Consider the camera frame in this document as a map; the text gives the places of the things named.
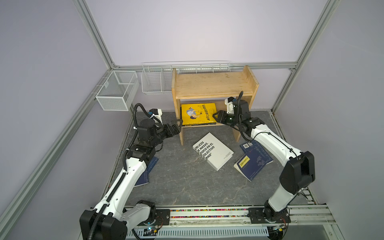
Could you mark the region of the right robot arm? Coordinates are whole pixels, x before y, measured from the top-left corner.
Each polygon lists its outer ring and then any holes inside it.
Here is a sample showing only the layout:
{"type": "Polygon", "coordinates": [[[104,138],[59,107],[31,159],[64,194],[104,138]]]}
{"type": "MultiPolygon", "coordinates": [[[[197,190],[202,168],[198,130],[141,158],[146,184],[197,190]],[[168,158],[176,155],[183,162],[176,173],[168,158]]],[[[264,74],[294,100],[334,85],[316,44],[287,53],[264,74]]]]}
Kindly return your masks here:
{"type": "Polygon", "coordinates": [[[261,215],[267,222],[275,223],[288,215],[287,206],[299,191],[315,181],[315,157],[309,151],[303,152],[289,145],[262,120],[253,118],[248,102],[241,97],[230,97],[225,100],[225,105],[227,109],[213,114],[214,119],[237,130],[247,142],[261,144],[283,166],[280,185],[265,202],[261,215]]]}

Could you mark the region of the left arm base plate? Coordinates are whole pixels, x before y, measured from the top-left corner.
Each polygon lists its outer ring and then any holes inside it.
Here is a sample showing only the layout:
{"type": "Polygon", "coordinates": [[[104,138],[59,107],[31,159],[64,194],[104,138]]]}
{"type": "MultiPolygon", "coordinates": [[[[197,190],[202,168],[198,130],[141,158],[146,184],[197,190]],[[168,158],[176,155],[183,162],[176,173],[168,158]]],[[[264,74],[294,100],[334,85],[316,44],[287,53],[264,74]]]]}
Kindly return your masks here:
{"type": "Polygon", "coordinates": [[[168,226],[171,220],[170,209],[156,209],[155,216],[152,220],[146,220],[138,224],[138,226],[168,226]]]}

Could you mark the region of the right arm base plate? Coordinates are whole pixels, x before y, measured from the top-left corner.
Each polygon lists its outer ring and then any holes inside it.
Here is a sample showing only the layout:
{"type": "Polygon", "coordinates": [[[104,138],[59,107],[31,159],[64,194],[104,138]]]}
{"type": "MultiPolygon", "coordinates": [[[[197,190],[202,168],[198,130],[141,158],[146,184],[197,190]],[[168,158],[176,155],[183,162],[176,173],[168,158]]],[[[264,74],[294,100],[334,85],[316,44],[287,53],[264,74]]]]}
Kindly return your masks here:
{"type": "Polygon", "coordinates": [[[275,212],[270,208],[249,208],[247,217],[250,218],[252,224],[289,224],[291,218],[288,209],[285,208],[280,212],[275,212]]]}

